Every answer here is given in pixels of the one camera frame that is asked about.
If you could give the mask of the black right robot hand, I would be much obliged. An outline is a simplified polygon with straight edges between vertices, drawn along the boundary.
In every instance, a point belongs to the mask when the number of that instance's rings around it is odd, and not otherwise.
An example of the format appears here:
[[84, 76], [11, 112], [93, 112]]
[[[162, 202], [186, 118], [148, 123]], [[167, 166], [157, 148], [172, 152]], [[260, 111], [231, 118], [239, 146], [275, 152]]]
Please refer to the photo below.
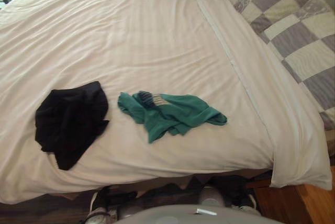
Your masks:
[[252, 192], [247, 189], [247, 179], [242, 176], [228, 176], [226, 195], [234, 206], [248, 206], [257, 209], [257, 202]]

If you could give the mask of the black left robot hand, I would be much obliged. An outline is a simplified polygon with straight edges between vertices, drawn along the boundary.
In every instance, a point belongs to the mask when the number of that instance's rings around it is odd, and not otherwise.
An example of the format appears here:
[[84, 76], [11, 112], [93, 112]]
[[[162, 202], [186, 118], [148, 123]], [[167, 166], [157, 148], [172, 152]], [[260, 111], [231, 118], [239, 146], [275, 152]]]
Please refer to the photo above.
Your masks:
[[80, 223], [114, 223], [118, 220], [118, 207], [137, 197], [137, 191], [112, 193], [109, 186], [95, 192], [87, 217]]

